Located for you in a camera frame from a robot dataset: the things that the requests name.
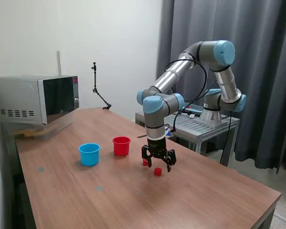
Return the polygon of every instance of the microwave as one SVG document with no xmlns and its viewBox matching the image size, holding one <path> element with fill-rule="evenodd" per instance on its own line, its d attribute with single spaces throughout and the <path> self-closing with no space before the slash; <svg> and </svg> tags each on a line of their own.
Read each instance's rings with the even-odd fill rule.
<svg viewBox="0 0 286 229">
<path fill-rule="evenodd" d="M 0 122 L 46 125 L 77 108 L 77 76 L 0 77 Z"/>
</svg>

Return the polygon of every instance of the small red block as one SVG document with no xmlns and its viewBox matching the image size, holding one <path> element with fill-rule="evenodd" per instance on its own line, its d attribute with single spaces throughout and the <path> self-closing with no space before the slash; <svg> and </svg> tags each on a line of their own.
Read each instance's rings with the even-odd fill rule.
<svg viewBox="0 0 286 229">
<path fill-rule="evenodd" d="M 143 165 L 148 166 L 148 162 L 145 159 L 143 159 Z"/>
<path fill-rule="evenodd" d="M 162 169 L 157 167 L 154 169 L 154 172 L 153 174 L 156 175 L 156 176 L 161 176 L 161 173 L 162 173 Z"/>
</svg>

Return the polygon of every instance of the metal cart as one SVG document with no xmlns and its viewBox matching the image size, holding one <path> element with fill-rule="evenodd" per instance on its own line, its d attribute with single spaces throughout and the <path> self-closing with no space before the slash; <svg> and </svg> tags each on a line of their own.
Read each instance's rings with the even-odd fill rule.
<svg viewBox="0 0 286 229">
<path fill-rule="evenodd" d="M 171 114 L 164 118 L 164 123 L 169 124 L 172 129 L 174 123 L 175 114 Z M 189 149 L 196 151 L 199 154 L 205 155 L 207 140 L 216 137 L 222 133 L 225 133 L 229 129 L 230 117 L 222 115 L 222 124 L 214 127 L 202 123 L 197 123 L 195 120 L 197 117 L 190 118 L 188 115 L 179 115 L 176 119 L 175 127 L 176 131 L 174 136 L 182 138 L 189 142 Z M 135 113 L 135 122 L 139 125 L 144 125 L 144 113 Z M 223 158 L 221 164 L 228 166 L 230 158 L 232 156 L 237 129 L 239 125 L 238 118 L 231 118 L 230 131 L 227 136 L 227 143 L 223 151 Z"/>
</svg>

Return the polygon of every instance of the tile floor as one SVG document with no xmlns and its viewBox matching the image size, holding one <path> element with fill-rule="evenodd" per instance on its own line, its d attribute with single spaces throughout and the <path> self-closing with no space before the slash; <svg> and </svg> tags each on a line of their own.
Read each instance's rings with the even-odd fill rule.
<svg viewBox="0 0 286 229">
<path fill-rule="evenodd" d="M 209 153 L 207 156 L 219 161 L 221 150 Z M 244 162 L 238 162 L 234 156 L 232 156 L 229 167 L 281 192 L 282 197 L 276 205 L 276 213 L 286 218 L 286 170 L 280 169 L 277 175 L 276 169 L 258 169 L 254 166 L 253 160 L 249 159 Z M 271 229 L 286 229 L 286 223 L 273 217 Z"/>
</svg>

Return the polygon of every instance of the gray curtain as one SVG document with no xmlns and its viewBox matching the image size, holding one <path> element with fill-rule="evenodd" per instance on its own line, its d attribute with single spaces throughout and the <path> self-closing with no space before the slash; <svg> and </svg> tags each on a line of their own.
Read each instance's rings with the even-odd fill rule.
<svg viewBox="0 0 286 229">
<path fill-rule="evenodd" d="M 244 111 L 233 114 L 241 119 L 235 157 L 254 159 L 257 168 L 279 168 L 286 146 L 286 0 L 164 0 L 162 19 L 158 75 L 195 42 L 234 43 L 232 70 L 247 95 Z M 208 85 L 214 79 L 209 71 Z M 192 100 L 202 84 L 196 67 L 176 90 Z"/>
</svg>

